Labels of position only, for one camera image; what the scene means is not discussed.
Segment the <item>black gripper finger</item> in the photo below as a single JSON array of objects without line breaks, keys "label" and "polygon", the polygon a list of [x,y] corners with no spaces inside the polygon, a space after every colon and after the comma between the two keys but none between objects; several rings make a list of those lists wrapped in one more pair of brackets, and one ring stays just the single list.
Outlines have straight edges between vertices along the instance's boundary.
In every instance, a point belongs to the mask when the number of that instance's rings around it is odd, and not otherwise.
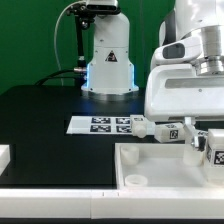
[{"label": "black gripper finger", "polygon": [[195,119],[192,117],[184,118],[185,143],[194,150],[199,149],[199,136],[195,129]]}]

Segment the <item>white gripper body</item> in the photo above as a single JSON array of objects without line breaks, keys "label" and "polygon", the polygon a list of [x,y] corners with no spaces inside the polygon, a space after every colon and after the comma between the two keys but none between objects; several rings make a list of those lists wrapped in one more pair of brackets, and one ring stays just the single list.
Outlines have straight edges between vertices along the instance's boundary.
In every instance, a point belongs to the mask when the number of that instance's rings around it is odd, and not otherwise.
[{"label": "white gripper body", "polygon": [[190,64],[158,66],[148,76],[144,115],[155,122],[224,120],[224,75],[197,76]]}]

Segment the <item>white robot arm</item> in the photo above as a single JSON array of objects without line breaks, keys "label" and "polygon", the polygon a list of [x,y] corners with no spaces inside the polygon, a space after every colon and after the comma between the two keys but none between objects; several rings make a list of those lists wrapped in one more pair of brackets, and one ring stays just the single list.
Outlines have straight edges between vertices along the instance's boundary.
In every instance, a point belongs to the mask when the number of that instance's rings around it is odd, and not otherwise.
[{"label": "white robot arm", "polygon": [[[120,40],[113,40],[112,18],[99,14],[94,54],[82,91],[95,96],[135,91]],[[158,29],[145,91],[150,121],[184,121],[187,138],[198,150],[204,138],[195,120],[224,118],[224,0],[175,0]]]}]

